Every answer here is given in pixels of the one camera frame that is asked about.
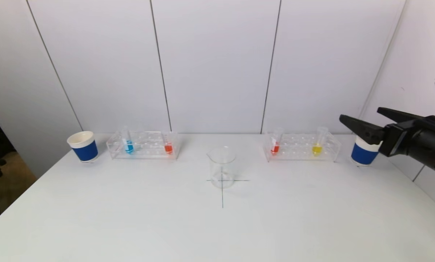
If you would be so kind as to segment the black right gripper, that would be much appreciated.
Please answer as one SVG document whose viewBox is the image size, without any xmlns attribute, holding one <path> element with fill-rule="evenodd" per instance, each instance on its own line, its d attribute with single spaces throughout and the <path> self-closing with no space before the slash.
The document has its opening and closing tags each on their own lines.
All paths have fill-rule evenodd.
<svg viewBox="0 0 435 262">
<path fill-rule="evenodd" d="M 435 116 L 422 117 L 379 107 L 377 113 L 396 122 L 385 128 L 340 115 L 339 121 L 368 144 L 379 145 L 384 156 L 406 155 L 435 171 Z"/>
</svg>

